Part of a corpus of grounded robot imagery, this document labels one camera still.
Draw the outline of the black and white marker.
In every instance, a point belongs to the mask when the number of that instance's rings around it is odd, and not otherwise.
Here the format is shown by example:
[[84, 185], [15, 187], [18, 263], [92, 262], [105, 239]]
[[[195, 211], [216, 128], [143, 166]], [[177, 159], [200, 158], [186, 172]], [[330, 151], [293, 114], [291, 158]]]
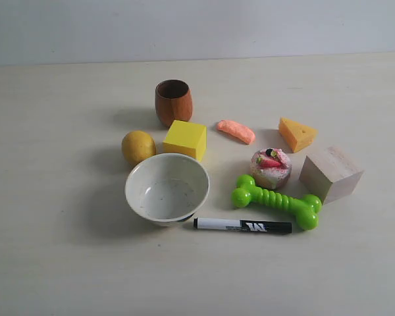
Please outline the black and white marker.
[[194, 228], [201, 230], [225, 230], [277, 235], [292, 233], [292, 223], [289, 222], [213, 219], [202, 217], [194, 219]]

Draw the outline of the green bone dog toy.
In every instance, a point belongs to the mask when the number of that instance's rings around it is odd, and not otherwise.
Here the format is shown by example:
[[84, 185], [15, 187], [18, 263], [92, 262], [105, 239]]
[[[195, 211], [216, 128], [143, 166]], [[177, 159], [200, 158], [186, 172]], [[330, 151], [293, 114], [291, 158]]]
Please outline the green bone dog toy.
[[321, 200], [307, 194], [301, 199], [293, 198], [272, 190], [259, 187], [249, 174], [237, 178], [236, 188], [232, 191], [231, 200], [235, 207], [244, 208], [250, 203], [258, 203], [273, 209], [292, 214], [302, 230], [313, 230], [319, 223]]

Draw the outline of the orange toy sausage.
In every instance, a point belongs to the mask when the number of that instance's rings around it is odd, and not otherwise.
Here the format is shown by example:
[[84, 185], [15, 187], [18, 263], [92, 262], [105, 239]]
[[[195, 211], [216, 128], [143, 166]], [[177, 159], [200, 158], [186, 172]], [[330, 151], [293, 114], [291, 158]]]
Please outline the orange toy sausage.
[[255, 141], [255, 134], [252, 129], [233, 120], [219, 121], [217, 123], [217, 130], [227, 133], [247, 145], [250, 145]]

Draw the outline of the yellow wooden cube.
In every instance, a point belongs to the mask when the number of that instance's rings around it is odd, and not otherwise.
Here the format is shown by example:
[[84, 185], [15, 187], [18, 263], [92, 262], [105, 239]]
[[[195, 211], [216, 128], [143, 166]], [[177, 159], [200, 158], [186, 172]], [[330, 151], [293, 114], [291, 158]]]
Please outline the yellow wooden cube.
[[207, 127], [174, 120], [163, 140], [165, 153], [181, 153], [201, 161], [207, 148]]

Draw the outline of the light wooden block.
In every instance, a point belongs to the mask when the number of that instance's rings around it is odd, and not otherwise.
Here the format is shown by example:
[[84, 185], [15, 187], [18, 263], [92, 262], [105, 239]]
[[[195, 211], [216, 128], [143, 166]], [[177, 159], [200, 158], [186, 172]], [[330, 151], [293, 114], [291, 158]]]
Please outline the light wooden block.
[[363, 173], [345, 152], [330, 146], [306, 155], [299, 180], [326, 204], [352, 194]]

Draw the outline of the yellow lemon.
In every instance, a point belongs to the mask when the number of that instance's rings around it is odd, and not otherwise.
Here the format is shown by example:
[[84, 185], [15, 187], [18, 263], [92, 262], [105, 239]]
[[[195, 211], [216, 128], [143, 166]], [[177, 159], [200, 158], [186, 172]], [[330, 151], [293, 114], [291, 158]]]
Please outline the yellow lemon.
[[127, 133], [122, 139], [121, 148], [123, 157], [132, 167], [156, 154], [153, 138], [141, 130]]

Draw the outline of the white ceramic bowl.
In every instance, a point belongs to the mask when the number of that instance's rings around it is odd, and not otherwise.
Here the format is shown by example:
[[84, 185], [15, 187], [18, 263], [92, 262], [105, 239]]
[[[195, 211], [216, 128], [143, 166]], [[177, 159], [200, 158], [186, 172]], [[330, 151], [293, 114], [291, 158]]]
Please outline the white ceramic bowl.
[[124, 187], [131, 210], [162, 227], [193, 217], [209, 191], [210, 178], [204, 166], [179, 153], [162, 153], [142, 161], [132, 169]]

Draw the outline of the brown wooden cup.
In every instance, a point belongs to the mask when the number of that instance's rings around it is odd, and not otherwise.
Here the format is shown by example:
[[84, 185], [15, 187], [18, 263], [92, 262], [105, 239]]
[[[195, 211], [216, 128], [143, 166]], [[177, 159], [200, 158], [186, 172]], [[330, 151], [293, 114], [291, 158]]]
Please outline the brown wooden cup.
[[160, 82], [155, 87], [155, 112], [167, 128], [174, 120], [190, 121], [193, 102], [189, 85], [177, 79]]

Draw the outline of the orange cheese wedge toy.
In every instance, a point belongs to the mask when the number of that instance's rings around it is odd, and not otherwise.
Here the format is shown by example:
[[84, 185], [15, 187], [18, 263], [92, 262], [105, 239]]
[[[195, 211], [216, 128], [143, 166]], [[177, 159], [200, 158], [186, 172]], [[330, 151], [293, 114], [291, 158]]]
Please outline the orange cheese wedge toy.
[[311, 145], [318, 130], [288, 118], [280, 117], [278, 131], [293, 153]]

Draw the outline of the pink strawberry cake toy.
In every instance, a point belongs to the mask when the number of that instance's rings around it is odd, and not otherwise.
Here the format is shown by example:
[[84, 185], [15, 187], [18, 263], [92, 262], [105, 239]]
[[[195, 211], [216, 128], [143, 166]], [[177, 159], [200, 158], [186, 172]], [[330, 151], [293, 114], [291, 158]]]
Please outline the pink strawberry cake toy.
[[258, 186], [277, 190], [290, 178], [292, 164], [290, 158], [281, 149], [267, 148], [253, 154], [250, 171]]

